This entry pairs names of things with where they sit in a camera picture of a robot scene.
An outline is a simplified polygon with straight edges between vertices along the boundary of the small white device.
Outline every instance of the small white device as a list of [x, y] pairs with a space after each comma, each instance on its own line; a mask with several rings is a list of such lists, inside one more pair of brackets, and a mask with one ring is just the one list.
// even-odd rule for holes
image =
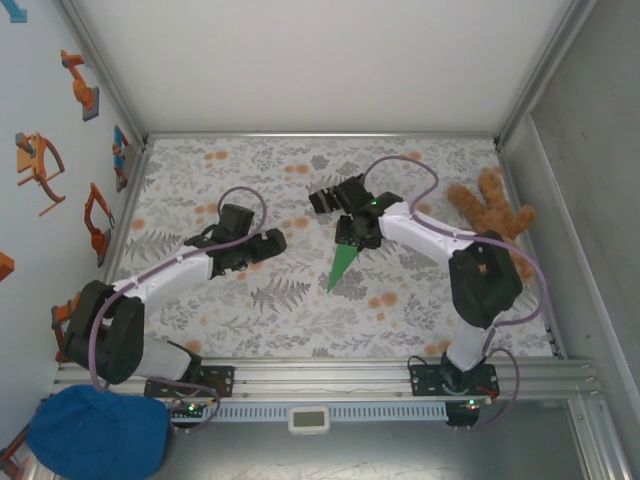
[[319, 435], [330, 427], [329, 407], [302, 405], [289, 409], [289, 431], [294, 435]]

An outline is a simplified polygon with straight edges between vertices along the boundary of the wall decal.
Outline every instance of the wall decal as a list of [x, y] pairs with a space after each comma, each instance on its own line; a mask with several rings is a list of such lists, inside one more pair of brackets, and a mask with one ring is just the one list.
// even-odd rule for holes
[[58, 344], [58, 352], [55, 356], [55, 360], [58, 363], [69, 362], [62, 354], [62, 346], [64, 343], [64, 329], [62, 325], [71, 318], [71, 314], [78, 305], [78, 300], [80, 300], [80, 292], [76, 294], [73, 300], [68, 300], [65, 305], [51, 307], [51, 329], [56, 336], [56, 343]]
[[[62, 159], [60, 158], [60, 154], [58, 153], [58, 150], [56, 150], [56, 147], [54, 147], [48, 139], [44, 138], [37, 132], [30, 136], [26, 136], [22, 132], [18, 133], [16, 135], [16, 146], [18, 147], [18, 173], [22, 173], [29, 169], [31, 170], [29, 176], [20, 180], [18, 185], [22, 186], [30, 180], [35, 180], [38, 185], [42, 187], [47, 196], [53, 201], [52, 205], [40, 212], [39, 216], [43, 216], [53, 207], [62, 203], [66, 198], [66, 196], [56, 195], [49, 186], [49, 182], [51, 180], [61, 173], [64, 173], [64, 163], [62, 163]], [[47, 150], [51, 152], [58, 166], [58, 171], [49, 176], [47, 176], [47, 169], [44, 163], [44, 155]]]
[[16, 269], [13, 258], [0, 252], [0, 282], [7, 278]]
[[124, 136], [120, 127], [113, 127], [113, 169], [116, 172], [116, 191], [119, 192], [127, 186], [131, 164], [135, 156], [135, 148], [129, 145], [129, 140]]
[[107, 231], [103, 233], [99, 228], [93, 225], [93, 222], [91, 221], [91, 210], [93, 209], [94, 202], [98, 202], [98, 205], [100, 205], [100, 208], [104, 211], [105, 215], [109, 219], [109, 226], [111, 228], [115, 227], [116, 222], [113, 218], [113, 214], [111, 213], [111, 209], [100, 193], [100, 190], [98, 190], [98, 187], [92, 183], [89, 198], [87, 199], [87, 203], [84, 205], [84, 224], [87, 226], [89, 233], [91, 234], [91, 246], [98, 254], [98, 267], [101, 267], [107, 254], [109, 242], [111, 241], [111, 228], [107, 229]]
[[64, 50], [60, 51], [62, 66], [69, 69], [73, 77], [73, 94], [82, 104], [82, 119], [87, 122], [98, 116], [100, 105], [100, 89], [90, 88], [78, 72], [78, 65], [84, 65], [82, 55], [68, 55]]
[[0, 0], [4, 8], [9, 12], [11, 23], [27, 23], [27, 11], [20, 8], [16, 0]]

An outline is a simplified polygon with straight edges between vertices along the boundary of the table surface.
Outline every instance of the table surface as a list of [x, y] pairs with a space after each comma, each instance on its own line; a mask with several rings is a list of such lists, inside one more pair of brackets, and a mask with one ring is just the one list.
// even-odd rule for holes
[[[497, 167], [491, 139], [232, 137], [158, 139], [130, 226], [119, 278], [156, 264], [218, 220], [228, 188], [247, 185], [266, 199], [265, 229], [278, 227], [288, 248], [276, 258], [229, 273], [168, 299], [146, 323], [151, 338], [171, 339], [217, 357], [405, 357], [439, 355], [453, 338], [458, 315], [447, 267], [385, 242], [362, 252], [326, 293], [339, 213], [315, 215], [308, 195], [364, 171], [377, 158], [405, 154], [428, 162], [441, 186], [420, 205], [461, 228], [466, 220], [445, 190], [462, 183], [477, 191], [484, 167]], [[432, 179], [407, 162], [386, 162], [367, 180], [379, 194], [411, 200]], [[228, 201], [252, 208], [234, 193]], [[536, 305], [529, 289], [508, 312], [520, 318]], [[493, 345], [516, 355], [548, 356], [541, 319], [498, 332]]]

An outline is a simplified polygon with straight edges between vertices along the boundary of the white wall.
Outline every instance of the white wall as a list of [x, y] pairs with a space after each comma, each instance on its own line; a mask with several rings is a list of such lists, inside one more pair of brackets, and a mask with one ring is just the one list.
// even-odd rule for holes
[[497, 133], [570, 0], [78, 0], [148, 131]]
[[[52, 2], [20, 0], [26, 24], [11, 24], [0, 9], [0, 251], [15, 260], [15, 271], [0, 281], [0, 447], [30, 420], [49, 393], [57, 364], [50, 309], [62, 305], [99, 275], [96, 254], [83, 223], [89, 183], [94, 182], [116, 220], [127, 190], [115, 191], [111, 143], [114, 110], [101, 92], [100, 116], [84, 123], [72, 92], [72, 78], [60, 50], [78, 53]], [[96, 82], [80, 67], [89, 85]], [[40, 132], [60, 152], [66, 172], [51, 181], [66, 200], [43, 217], [51, 202], [35, 181], [16, 171], [15, 134]], [[49, 172], [50, 154], [45, 156]], [[107, 228], [102, 211], [94, 223]]]

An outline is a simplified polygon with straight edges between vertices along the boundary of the digital display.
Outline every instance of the digital display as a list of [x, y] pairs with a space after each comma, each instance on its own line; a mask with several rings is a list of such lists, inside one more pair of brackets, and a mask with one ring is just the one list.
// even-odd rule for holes
[[324, 412], [296, 412], [293, 414], [294, 427], [324, 426]]

